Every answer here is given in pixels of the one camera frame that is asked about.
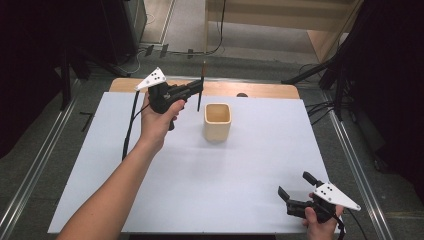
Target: table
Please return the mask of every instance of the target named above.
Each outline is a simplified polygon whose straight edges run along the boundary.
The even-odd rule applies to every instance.
[[[337,49],[349,32],[363,0],[226,0],[225,22],[308,30],[319,62]],[[205,51],[208,21],[221,21],[224,0],[206,0]]]
[[[59,232],[119,165],[134,98],[133,93],[123,91],[130,91],[139,82],[116,79],[110,88],[114,92],[104,94],[50,233]],[[219,90],[217,94],[243,89],[251,97],[211,96],[214,88]],[[275,97],[256,97],[266,92],[274,92],[269,94]],[[230,135],[224,143],[209,143],[203,138],[203,115],[196,111],[197,100],[192,98],[152,162],[122,231],[268,235],[304,232],[300,219],[286,214],[284,201],[277,195],[278,186],[293,199],[304,201],[313,187],[302,179],[303,171],[322,181],[327,181],[328,175],[297,90],[283,85],[205,81],[202,106],[225,102],[232,109]],[[139,132],[139,124],[134,124],[130,148]]]

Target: gray floor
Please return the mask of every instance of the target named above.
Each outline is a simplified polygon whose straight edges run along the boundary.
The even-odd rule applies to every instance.
[[[181,24],[176,24],[183,21],[182,19],[174,19],[181,18],[181,14],[177,10],[182,9],[180,4],[187,4],[187,2],[194,1],[176,1],[165,37],[165,43],[169,43],[170,50],[173,51],[186,51],[188,48],[196,51],[196,47],[200,49],[202,46],[199,38],[197,38],[197,42],[194,42],[192,38],[189,41],[184,41],[184,38],[177,34],[180,32],[185,36],[192,36],[186,34],[185,31],[189,30],[181,30],[179,29]],[[214,23],[210,23],[210,25],[211,31],[216,29]],[[284,44],[275,42],[278,46],[272,46],[270,42],[261,44],[266,40],[249,37],[251,34],[244,36],[240,33],[243,38],[238,40],[236,39],[239,36],[237,34],[227,38],[227,32],[249,31],[234,30],[237,29],[237,25],[229,25],[229,27],[232,27],[233,30],[229,31],[224,28],[223,47],[220,48],[221,52],[218,51],[216,55],[194,57],[193,59],[171,54],[168,54],[165,58],[160,58],[157,52],[149,57],[140,55],[140,70],[132,77],[144,77],[157,66],[160,66],[168,76],[196,77],[200,74],[201,63],[206,60],[209,65],[207,80],[210,78],[229,78],[228,80],[245,79],[253,82],[279,83],[280,80],[296,76],[304,64],[317,63],[304,31],[283,29],[282,32],[285,35],[284,37],[279,36],[279,38],[284,38],[282,41]],[[260,31],[257,27],[255,29],[254,32],[256,33]],[[263,31],[272,33],[275,32],[275,29],[271,32],[269,32],[269,29]],[[210,43],[210,47],[213,48],[214,42],[211,41]],[[312,66],[305,66],[302,71]],[[137,62],[128,63],[122,68],[131,71],[137,68]],[[56,142],[9,239],[55,238],[55,236],[46,233],[47,228],[86,135],[86,131],[82,132],[81,130],[86,124],[87,116],[81,115],[80,112],[94,113],[103,92],[108,91],[112,80],[115,78],[103,69],[94,66],[91,69],[93,73],[90,79],[81,80],[81,86],[74,90],[76,102],[69,120],[64,126],[62,134]],[[318,80],[319,76],[315,75],[296,85],[305,105],[323,102],[323,92],[317,87]],[[60,95],[46,106],[44,112],[26,131],[15,148],[7,156],[0,159],[1,215],[5,213],[9,202],[18,191],[28,169],[42,147],[44,139],[59,114],[59,107]],[[317,114],[317,116],[311,118],[311,121],[314,121],[318,116],[320,115]],[[350,140],[384,213],[393,239],[423,239],[424,230],[421,226],[424,224],[424,208],[415,195],[413,187],[397,174],[382,174],[375,170],[372,153],[367,147],[360,129],[350,120],[347,110],[343,111],[343,116]],[[355,182],[330,116],[327,115],[314,125],[313,130],[330,179],[363,206],[363,210],[355,213],[355,216],[364,228],[368,239],[379,239],[371,221],[369,209],[367,209]],[[348,231],[345,239],[363,239],[354,219],[348,213],[344,214],[343,218]],[[278,236],[277,238],[306,239],[303,234]]]

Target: forearm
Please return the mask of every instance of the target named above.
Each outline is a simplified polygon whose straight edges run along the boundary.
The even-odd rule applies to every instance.
[[[72,216],[58,239],[116,239],[155,154],[154,146],[139,141]]]

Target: beige cup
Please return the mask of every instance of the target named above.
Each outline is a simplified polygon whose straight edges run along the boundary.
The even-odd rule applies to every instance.
[[[230,106],[225,103],[210,103],[205,107],[205,138],[208,141],[225,141],[231,126]]]

